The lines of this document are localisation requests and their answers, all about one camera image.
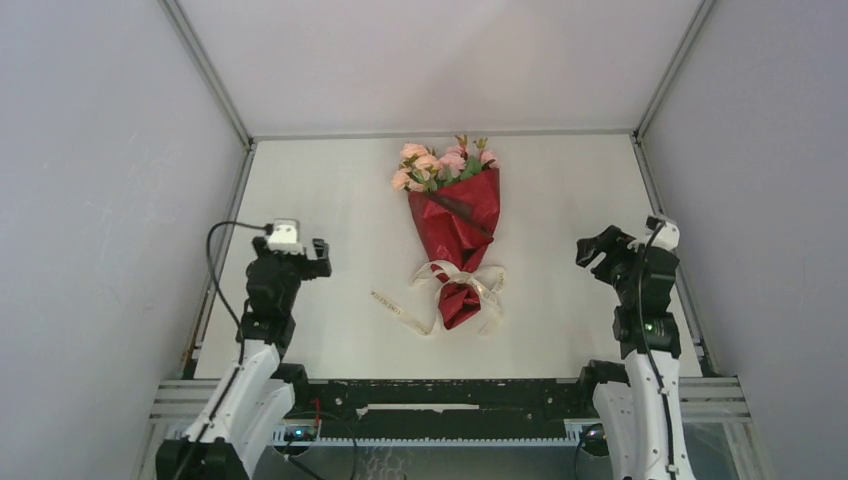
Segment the cream ribbon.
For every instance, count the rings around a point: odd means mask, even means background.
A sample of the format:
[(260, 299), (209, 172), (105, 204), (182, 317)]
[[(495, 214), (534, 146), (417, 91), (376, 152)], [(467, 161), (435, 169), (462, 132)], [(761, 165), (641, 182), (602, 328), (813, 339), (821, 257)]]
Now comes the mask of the cream ribbon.
[[(422, 287), (431, 280), (439, 279), (441, 276), (444, 276), (446, 281), (436, 290), (434, 298), (438, 300), (441, 291), (446, 286), (461, 285), (469, 287), (477, 295), (481, 303), (480, 311), (473, 314), (473, 316), (477, 316), (478, 314), (485, 316), (485, 322), (479, 327), (478, 335), (490, 336), (494, 334), (503, 323), (503, 308), (498, 294), (505, 286), (506, 270), (500, 265), (487, 265), (480, 267), (475, 272), (466, 272), (460, 270), (451, 262), (436, 260), (422, 265), (412, 276), (409, 285), (412, 288)], [(405, 310), (396, 301), (377, 290), (371, 290), (370, 297), (387, 310), (395, 320), (419, 336), (431, 336), (436, 324), (443, 323), (443, 316), (440, 312), (436, 313), (433, 321), (425, 323)]]

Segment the pink flower stem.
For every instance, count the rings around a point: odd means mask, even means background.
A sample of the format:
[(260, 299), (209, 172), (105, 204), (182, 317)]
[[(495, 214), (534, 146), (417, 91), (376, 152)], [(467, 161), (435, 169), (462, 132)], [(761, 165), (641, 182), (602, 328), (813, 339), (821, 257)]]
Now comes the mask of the pink flower stem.
[(438, 187), (441, 165), (432, 149), (407, 143), (400, 152), (399, 169), (409, 169), (418, 184), (411, 192), (434, 191)]
[(499, 169), (499, 158), (497, 154), (487, 147), (488, 139), (485, 137), (478, 138), (474, 141), (477, 148), (477, 159), (482, 170)]
[(417, 184), (409, 169), (399, 169), (391, 179), (391, 186), (396, 191), (413, 191)]
[(457, 144), (445, 150), (438, 159), (441, 165), (442, 178), (448, 182), (457, 180), (463, 173), (468, 158), (468, 137), (455, 137)]

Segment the red wrapping paper sheet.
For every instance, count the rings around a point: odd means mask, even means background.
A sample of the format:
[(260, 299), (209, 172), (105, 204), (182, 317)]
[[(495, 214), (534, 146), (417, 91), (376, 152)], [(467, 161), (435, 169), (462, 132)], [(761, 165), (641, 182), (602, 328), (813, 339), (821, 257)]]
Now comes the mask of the red wrapping paper sheet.
[[(413, 223), (428, 260), (475, 272), (494, 241), (500, 218), (500, 170), (491, 169), (433, 192), (410, 192)], [(446, 286), (437, 300), (443, 327), (452, 330), (481, 309), (469, 287)]]

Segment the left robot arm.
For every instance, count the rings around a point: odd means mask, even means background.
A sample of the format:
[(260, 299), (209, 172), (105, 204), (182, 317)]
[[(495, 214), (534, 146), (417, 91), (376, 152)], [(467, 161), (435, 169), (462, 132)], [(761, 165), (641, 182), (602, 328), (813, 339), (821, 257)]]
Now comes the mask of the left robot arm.
[(250, 479), (274, 426), (285, 414), (298, 417), (310, 409), (313, 392), (307, 384), (274, 375), (292, 342), (302, 283), (332, 273), (328, 243), (315, 238), (312, 246), (315, 255), (309, 257), (295, 234), (253, 238), (237, 355), (181, 437), (158, 448), (157, 478)]

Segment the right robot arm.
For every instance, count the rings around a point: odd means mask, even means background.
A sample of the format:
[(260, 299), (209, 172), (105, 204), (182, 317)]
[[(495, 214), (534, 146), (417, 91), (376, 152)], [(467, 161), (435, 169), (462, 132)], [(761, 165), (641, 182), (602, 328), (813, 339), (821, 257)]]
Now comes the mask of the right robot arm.
[(636, 237), (610, 225), (577, 241), (575, 262), (618, 298), (613, 335), (620, 362), (592, 360), (579, 380), (579, 406), (599, 416), (602, 433), (583, 432), (580, 447), (603, 440), (617, 479), (691, 479), (680, 398), (681, 336), (670, 312), (680, 239), (677, 225), (650, 216)]

